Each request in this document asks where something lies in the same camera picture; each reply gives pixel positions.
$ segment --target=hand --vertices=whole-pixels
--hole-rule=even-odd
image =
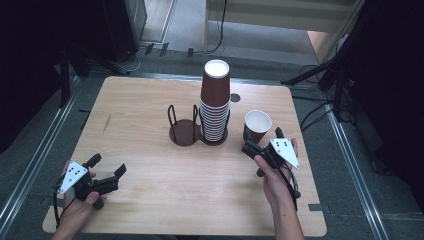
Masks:
[[[297,140],[291,140],[296,156]],[[265,173],[263,177],[265,196],[271,205],[274,218],[274,228],[276,239],[304,239],[302,228],[297,217],[297,212],[293,204],[290,192],[284,178],[259,155],[253,159],[258,167]],[[290,181],[290,171],[281,168],[287,180]]]
[[[67,161],[62,175],[65,174],[68,169],[70,161]],[[90,176],[93,178],[96,176],[94,172],[90,172]],[[85,226],[88,219],[93,211],[93,204],[99,198],[98,192],[91,192],[84,201],[79,199],[70,199],[69,191],[64,194],[64,206],[68,206],[62,214],[59,227],[56,229],[56,233],[52,239],[73,239],[73,237],[81,231]]]

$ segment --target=metal wire cup holder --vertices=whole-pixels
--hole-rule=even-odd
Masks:
[[[197,116],[200,117],[200,122],[201,122],[200,125],[197,125],[196,123]],[[174,105],[171,104],[168,107],[168,120],[171,126],[169,129],[169,137],[175,144],[179,146],[190,146],[199,139],[207,145],[217,146],[225,142],[225,140],[227,139],[227,136],[228,136],[227,126],[228,126],[229,119],[230,119],[230,111],[228,112],[228,116],[225,122],[225,131],[222,134],[222,138],[218,141],[208,141],[201,134],[201,130],[204,131],[204,125],[202,124],[203,119],[200,114],[199,108],[197,108],[196,104],[193,105],[192,120],[181,119],[178,121],[175,115],[175,107]]]

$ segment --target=gray floor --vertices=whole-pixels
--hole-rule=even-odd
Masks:
[[[144,0],[148,14],[142,41],[163,42],[174,2],[173,0]]]
[[[131,76],[148,77],[193,77],[200,79],[202,67],[205,62],[213,58],[221,58],[229,63],[234,79],[252,79],[246,81],[256,84],[279,85],[280,80],[287,80],[297,76],[305,65],[316,64],[307,35],[303,31],[289,29],[268,29],[257,26],[225,24],[224,48],[216,55],[195,55],[187,58],[186,50],[189,47],[203,49],[203,19],[202,12],[194,11],[202,5],[203,1],[177,0],[175,9],[167,29],[164,42],[169,42],[170,50],[165,56],[159,57],[159,51],[154,50],[149,55],[141,51],[138,56],[140,67],[131,73]],[[187,4],[190,6],[190,18],[187,17]],[[211,39],[217,36],[216,23],[210,22]],[[276,38],[273,31],[283,33],[284,36]],[[122,64],[126,68],[138,66],[136,57]],[[19,208],[10,226],[0,234],[3,239],[46,239],[51,235],[43,232],[41,224],[48,209],[51,198],[51,187],[61,171],[63,163],[70,158],[78,138],[82,132],[81,126],[87,113],[79,110],[90,110],[101,88],[103,80],[111,73],[96,64],[92,64],[92,71],[88,78],[80,78],[78,87],[74,88],[75,100],[69,106],[69,113],[64,119],[55,141],[51,142],[47,152],[42,155],[39,168],[35,171],[33,182],[28,182],[31,188],[22,193],[26,196],[17,204]],[[307,96],[322,98],[323,93],[317,90],[316,84],[309,81],[292,87],[293,96]],[[26,167],[31,164],[33,156],[38,153],[37,148],[43,141],[44,134],[48,131],[50,123],[58,112],[57,105],[60,101],[60,92],[56,93],[45,104],[43,109],[16,139],[15,143],[0,155],[0,162],[8,166],[8,171],[0,174],[0,202],[7,203],[15,187],[22,181]],[[312,111],[320,102],[294,99],[299,122]],[[325,109],[313,114],[309,121],[317,118]],[[370,155],[364,147],[360,134],[352,124],[336,124],[331,120],[331,114],[322,121],[303,132],[308,156],[310,159],[316,187],[324,209],[327,224],[327,234],[320,239],[423,239],[424,218],[419,212],[409,187],[398,177],[393,175],[376,174],[370,161]],[[359,178],[366,183],[371,200],[376,205],[377,216],[381,217],[384,229],[383,235],[378,236],[373,232],[367,206],[361,201],[361,191],[364,186],[358,186],[358,176],[350,171],[352,159],[346,157],[346,145],[342,145],[335,129],[342,129],[348,140],[353,162],[360,170]],[[99,235],[81,234],[77,239],[164,239],[164,236],[145,235]]]

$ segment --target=black cable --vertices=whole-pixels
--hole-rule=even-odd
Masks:
[[[65,212],[66,209],[68,209],[69,206],[75,201],[76,197],[72,199],[72,201],[62,210],[62,213],[60,214],[59,220],[62,220],[62,215]]]
[[[61,182],[63,181],[64,178],[65,178],[65,174],[60,176],[60,178],[56,182],[56,186],[53,188],[53,210],[54,210],[54,216],[56,218],[56,228],[59,227],[59,224],[60,224],[59,212],[57,210],[57,191],[62,185]]]
[[[349,94],[349,89],[351,87],[351,84],[349,81],[345,81],[343,89],[342,89],[342,98],[341,98],[341,103],[340,103],[340,107],[339,107],[339,112],[340,113],[346,113],[349,114],[350,116],[347,116],[347,119],[343,118],[341,116],[341,114],[339,113],[338,116],[338,120],[340,122],[344,122],[344,123],[352,123],[354,124],[354,121],[352,120],[352,98],[350,97]]]
[[[226,12],[226,10],[227,10],[227,0],[225,0],[225,2],[224,2],[224,10],[222,12],[222,19],[221,19],[221,31],[219,31],[219,33],[220,33],[220,39],[219,39],[218,45],[214,49],[208,50],[206,52],[196,51],[196,52],[193,52],[193,53],[212,54],[212,53],[216,52],[216,50],[218,50],[218,48],[222,44],[222,40],[224,39],[224,22],[225,22],[225,12]]]
[[[324,114],[322,114],[320,117],[318,117],[317,119],[315,119],[314,121],[312,121],[310,124],[306,125],[305,127],[301,128],[301,131],[305,131],[306,129],[308,129],[310,126],[314,125],[315,123],[321,121],[322,119],[324,119],[324,117],[330,113],[333,110],[328,110],[326,111]]]
[[[300,192],[299,192],[299,186],[297,185],[297,179],[294,175],[293,171],[289,168],[287,165],[287,162],[284,162],[285,168],[289,170],[290,176],[293,179],[293,187],[294,187],[294,194],[296,198],[300,198]]]
[[[303,127],[303,124],[305,124],[305,122],[306,122],[306,119],[308,119],[309,118],[309,116],[311,116],[311,114],[312,113],[314,113],[315,111],[317,111],[318,109],[320,109],[321,107],[323,107],[323,106],[325,106],[325,105],[327,105],[327,104],[330,104],[330,101],[326,101],[326,102],[324,102],[324,103],[322,103],[322,104],[320,104],[318,107],[316,107],[316,108],[314,108],[311,112],[309,112],[308,113],[308,115],[306,115],[306,117],[303,119],[303,121],[302,121],[302,123],[300,124],[300,130],[303,132],[303,131],[305,131],[307,128],[309,128],[310,126],[312,126],[313,124],[315,124],[315,123],[317,123],[318,121],[320,121],[320,120],[322,120],[323,118],[324,118],[324,116],[327,114],[327,113],[329,113],[329,112],[331,112],[332,110],[329,110],[329,111],[327,111],[324,115],[322,115],[321,117],[319,117],[318,119],[318,121],[317,120],[314,120],[314,121],[312,121],[312,123],[311,124],[308,124],[305,128]]]
[[[286,178],[286,175],[284,175],[283,171],[281,170],[281,168],[279,167],[279,165],[277,164],[277,162],[271,156],[271,154],[268,154],[268,156],[272,160],[274,166],[277,166],[278,172],[280,173],[280,175],[283,177],[284,181],[286,182],[287,188],[288,188],[288,190],[290,192],[290,195],[292,197],[292,200],[293,200],[293,205],[294,205],[294,207],[296,208],[296,211],[297,211],[297,200],[296,199],[297,199],[297,193],[298,193],[298,191],[295,190],[295,189],[298,188],[297,184],[295,184],[295,182],[293,181],[293,185],[295,185],[295,187],[293,187],[290,184],[290,181]],[[288,168],[287,164],[286,164],[286,167],[290,171],[290,175],[294,176],[294,174],[292,173],[291,169]]]

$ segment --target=brown paper cup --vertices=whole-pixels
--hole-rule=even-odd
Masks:
[[[211,107],[220,107],[230,100],[230,67],[222,60],[211,60],[205,64],[202,101]]]
[[[250,136],[254,143],[259,143],[263,136],[271,129],[271,118],[265,112],[252,110],[244,118],[243,138]]]

